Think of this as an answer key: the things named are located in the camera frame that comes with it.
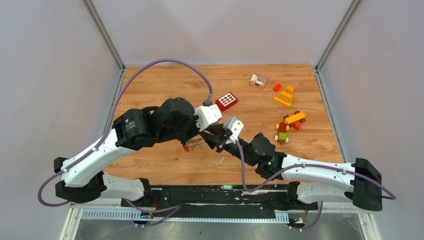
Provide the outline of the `large grey toothed keyring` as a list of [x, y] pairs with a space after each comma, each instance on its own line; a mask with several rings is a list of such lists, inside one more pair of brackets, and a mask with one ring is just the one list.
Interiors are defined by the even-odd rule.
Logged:
[[188, 140], [185, 145], [188, 146], [190, 149], [194, 149], [196, 147], [200, 147], [205, 143], [205, 140], [203, 138], [197, 138], [197, 139], [190, 139]]

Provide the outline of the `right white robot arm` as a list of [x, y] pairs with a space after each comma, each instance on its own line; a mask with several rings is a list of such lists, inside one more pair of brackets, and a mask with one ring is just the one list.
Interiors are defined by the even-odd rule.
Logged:
[[226, 151], [267, 181], [289, 180], [286, 204], [298, 209], [315, 202], [352, 202], [360, 209], [383, 209], [382, 175], [365, 158], [354, 163], [331, 163], [304, 159], [276, 150], [268, 138], [258, 133], [250, 142], [235, 138], [223, 125], [213, 125], [200, 133], [211, 149]]

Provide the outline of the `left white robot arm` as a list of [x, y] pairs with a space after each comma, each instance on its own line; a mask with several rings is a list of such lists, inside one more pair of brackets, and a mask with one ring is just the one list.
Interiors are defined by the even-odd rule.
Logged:
[[71, 158], [57, 157], [54, 171], [60, 175], [55, 195], [72, 203], [96, 199], [128, 199], [140, 206], [153, 201], [149, 181], [127, 179], [106, 173], [115, 161], [143, 148], [177, 140], [185, 144], [204, 127], [199, 119], [201, 107], [193, 107], [186, 99], [167, 99], [160, 106], [129, 109], [107, 129], [106, 134]]

